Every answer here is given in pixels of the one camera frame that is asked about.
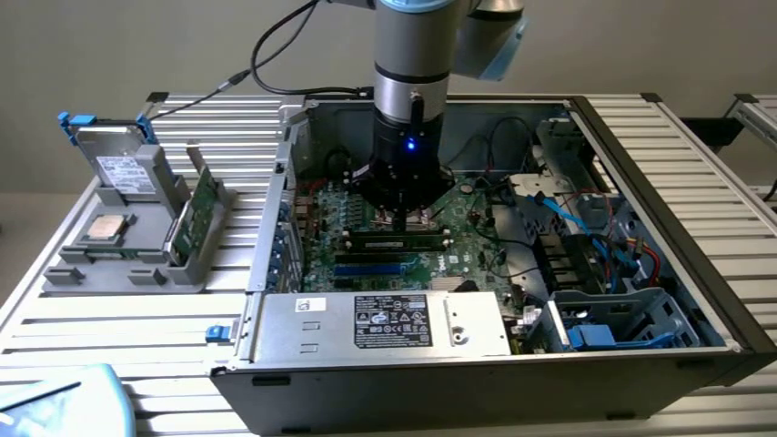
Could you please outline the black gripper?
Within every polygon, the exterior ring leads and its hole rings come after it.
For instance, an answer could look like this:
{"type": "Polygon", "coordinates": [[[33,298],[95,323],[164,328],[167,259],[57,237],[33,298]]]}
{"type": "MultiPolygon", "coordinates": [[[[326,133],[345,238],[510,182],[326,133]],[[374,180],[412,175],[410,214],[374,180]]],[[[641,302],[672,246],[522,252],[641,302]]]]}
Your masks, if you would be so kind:
{"type": "Polygon", "coordinates": [[[356,191],[392,215],[392,228],[406,230],[409,213],[432,206],[454,185],[438,158],[442,117],[417,124],[374,115],[373,150],[356,174],[356,191]]]}

